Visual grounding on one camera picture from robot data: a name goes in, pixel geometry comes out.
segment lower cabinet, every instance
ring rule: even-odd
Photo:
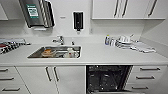
[[[85,66],[17,67],[31,94],[85,94]]]
[[[15,67],[0,66],[0,94],[30,94]]]
[[[167,66],[133,66],[125,90],[152,94]]]

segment white wall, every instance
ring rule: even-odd
[[[56,26],[47,31],[34,31],[24,20],[0,21],[0,38],[6,37],[86,37],[134,34],[136,40],[144,28],[144,20],[91,20],[92,0],[49,0],[52,3]],[[77,35],[73,29],[73,12],[84,12],[84,29]]]
[[[140,40],[155,47],[159,54],[168,57],[168,18],[146,20]]]
[[[56,25],[47,31],[33,31],[27,27],[24,20],[0,21],[0,37],[55,37],[88,36],[90,28],[90,2],[91,0],[49,0]],[[73,12],[84,13],[84,29],[77,35],[73,29]]]
[[[139,40],[145,20],[91,20],[91,35],[130,36]]]

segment paper towel dispenser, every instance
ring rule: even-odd
[[[19,0],[25,20],[29,28],[54,26],[51,3],[45,0]]]

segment wall-mounted dispenser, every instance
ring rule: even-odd
[[[29,28],[54,26],[51,3],[45,0],[19,0],[25,20]]]
[[[73,12],[74,15],[74,29],[77,29],[77,33],[83,29],[83,12]]]

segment dishwasher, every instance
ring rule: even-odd
[[[131,65],[87,65],[87,94],[144,94],[124,90]]]

